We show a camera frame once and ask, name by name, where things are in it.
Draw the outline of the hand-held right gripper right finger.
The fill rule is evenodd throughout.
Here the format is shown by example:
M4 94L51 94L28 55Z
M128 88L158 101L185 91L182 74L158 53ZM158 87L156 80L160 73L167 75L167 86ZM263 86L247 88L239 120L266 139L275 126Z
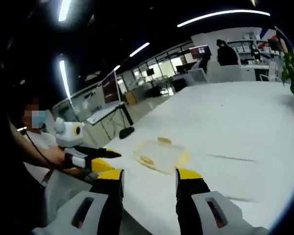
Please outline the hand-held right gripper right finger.
M267 235L243 219L242 210L217 191L211 191L203 177L177 168L176 214L182 235Z

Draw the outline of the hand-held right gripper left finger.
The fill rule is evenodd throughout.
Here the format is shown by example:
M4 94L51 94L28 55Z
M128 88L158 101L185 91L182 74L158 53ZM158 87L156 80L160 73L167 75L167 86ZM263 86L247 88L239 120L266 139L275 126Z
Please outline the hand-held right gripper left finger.
M55 170L45 189L44 225L35 235L117 235L123 216L124 170L87 183Z

